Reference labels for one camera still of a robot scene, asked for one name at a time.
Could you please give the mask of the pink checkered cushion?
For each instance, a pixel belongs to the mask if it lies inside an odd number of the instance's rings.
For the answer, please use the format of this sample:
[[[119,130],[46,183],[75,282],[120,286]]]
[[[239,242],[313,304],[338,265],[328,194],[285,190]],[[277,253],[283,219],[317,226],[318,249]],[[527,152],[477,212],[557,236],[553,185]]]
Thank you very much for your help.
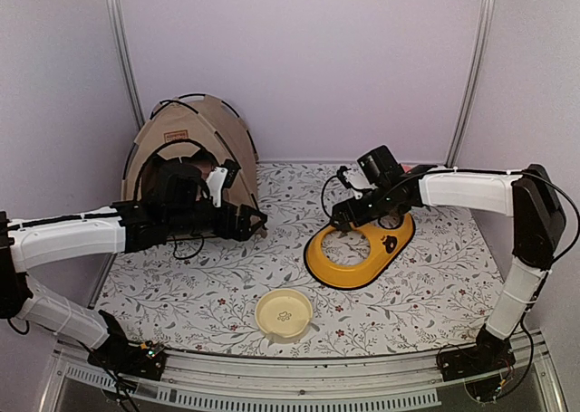
[[[209,175],[216,169],[220,168],[219,164],[213,163],[209,159],[201,159],[197,162],[196,167],[199,169],[201,173],[201,178],[206,181]]]

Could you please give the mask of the yellow double bowl holder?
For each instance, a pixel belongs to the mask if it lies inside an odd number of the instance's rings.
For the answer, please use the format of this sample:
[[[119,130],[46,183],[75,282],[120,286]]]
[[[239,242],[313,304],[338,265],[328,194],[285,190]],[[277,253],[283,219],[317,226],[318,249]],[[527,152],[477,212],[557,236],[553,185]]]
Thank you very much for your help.
[[[316,281],[336,290],[362,289],[375,280],[402,255],[415,234],[411,214],[394,228],[369,223],[346,233],[338,242],[339,231],[328,225],[317,232],[304,248],[304,266]]]

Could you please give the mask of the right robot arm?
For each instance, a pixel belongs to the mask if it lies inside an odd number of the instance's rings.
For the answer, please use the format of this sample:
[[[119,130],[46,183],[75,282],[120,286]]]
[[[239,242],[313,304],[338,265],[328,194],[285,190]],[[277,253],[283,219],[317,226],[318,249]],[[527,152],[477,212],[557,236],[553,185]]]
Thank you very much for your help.
[[[469,365],[487,372],[502,360],[516,327],[535,305],[566,228],[556,186],[541,165],[521,170],[437,168],[410,171],[381,145],[358,158],[367,184],[348,177],[353,197],[333,206],[330,223],[351,230],[384,216],[401,218],[414,207],[454,206],[509,217],[513,224],[512,262],[497,303],[481,327]]]

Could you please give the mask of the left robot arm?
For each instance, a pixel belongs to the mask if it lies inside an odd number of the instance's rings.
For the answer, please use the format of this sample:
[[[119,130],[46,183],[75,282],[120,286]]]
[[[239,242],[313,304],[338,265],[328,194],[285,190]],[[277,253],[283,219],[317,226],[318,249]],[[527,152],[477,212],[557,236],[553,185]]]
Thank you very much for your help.
[[[20,319],[78,340],[116,370],[134,363],[134,346],[105,311],[93,311],[47,289],[28,275],[33,268],[94,254],[131,254],[184,235],[244,242],[267,216],[224,197],[237,181],[228,160],[204,174],[170,161],[153,177],[139,177],[135,193],[97,210],[42,218],[1,216],[1,317]]]

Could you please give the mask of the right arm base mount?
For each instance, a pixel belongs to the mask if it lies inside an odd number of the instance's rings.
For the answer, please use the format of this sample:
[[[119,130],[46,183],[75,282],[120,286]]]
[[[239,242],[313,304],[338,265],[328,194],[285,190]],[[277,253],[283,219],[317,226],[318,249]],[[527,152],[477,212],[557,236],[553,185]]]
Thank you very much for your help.
[[[515,374],[515,363],[511,350],[489,358],[475,345],[468,348],[448,345],[436,355],[436,365],[443,380],[463,379],[468,396],[478,403],[492,403],[499,399]]]

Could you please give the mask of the beige pet tent fabric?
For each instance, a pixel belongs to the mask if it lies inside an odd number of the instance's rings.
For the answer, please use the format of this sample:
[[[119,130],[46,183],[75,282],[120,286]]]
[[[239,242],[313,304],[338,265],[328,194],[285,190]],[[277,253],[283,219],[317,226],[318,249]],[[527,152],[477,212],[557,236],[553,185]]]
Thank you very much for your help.
[[[202,113],[196,121],[189,117],[191,138],[171,141],[155,149],[140,166],[132,198],[124,201],[139,204],[149,217],[169,231],[168,207],[212,203],[197,162],[209,159],[221,165],[229,158],[239,164],[240,170],[232,187],[223,191],[222,205],[247,205],[261,211],[257,202],[258,161],[254,159],[246,133],[236,119],[217,116],[217,127]]]

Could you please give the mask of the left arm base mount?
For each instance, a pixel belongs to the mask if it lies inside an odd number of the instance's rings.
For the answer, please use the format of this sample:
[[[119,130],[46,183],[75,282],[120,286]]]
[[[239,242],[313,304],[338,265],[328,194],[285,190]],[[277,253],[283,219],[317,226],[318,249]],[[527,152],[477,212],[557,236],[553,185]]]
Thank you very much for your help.
[[[110,337],[99,348],[90,350],[87,361],[111,373],[160,381],[167,354]]]

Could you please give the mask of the black tent pole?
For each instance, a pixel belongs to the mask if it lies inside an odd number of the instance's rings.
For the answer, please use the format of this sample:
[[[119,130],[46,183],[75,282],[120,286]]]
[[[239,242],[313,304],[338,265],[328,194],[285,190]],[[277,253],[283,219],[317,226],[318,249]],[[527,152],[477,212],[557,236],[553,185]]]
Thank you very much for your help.
[[[220,117],[228,115],[231,118],[236,119],[237,124],[246,133],[246,137],[248,139],[249,145],[251,146],[251,151],[253,153],[254,159],[256,161],[259,160],[259,154],[257,152],[255,142],[250,134],[247,123],[229,103],[223,101],[222,99],[216,96],[206,93],[194,92],[189,94],[183,94],[172,99],[159,101],[150,113],[150,120],[153,120],[153,118],[162,109],[170,105],[173,101],[176,101],[177,103],[181,103],[183,105],[188,104],[190,107],[195,108],[204,116],[209,116],[209,118],[213,120],[213,124],[215,127],[218,126],[218,115],[220,115]]]
[[[135,180],[140,166],[160,146],[171,141],[190,139],[192,122],[199,111],[193,104],[174,98],[160,101],[150,114],[149,120],[133,140],[121,179],[121,199],[132,198]]]

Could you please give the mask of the cream paw print bowl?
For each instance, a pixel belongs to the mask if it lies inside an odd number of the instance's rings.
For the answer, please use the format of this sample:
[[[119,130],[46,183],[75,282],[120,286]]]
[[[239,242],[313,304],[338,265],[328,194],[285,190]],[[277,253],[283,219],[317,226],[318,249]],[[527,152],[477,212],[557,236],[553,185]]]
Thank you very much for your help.
[[[256,325],[274,343],[298,342],[309,331],[314,317],[310,300],[294,289],[276,289],[256,304]]]

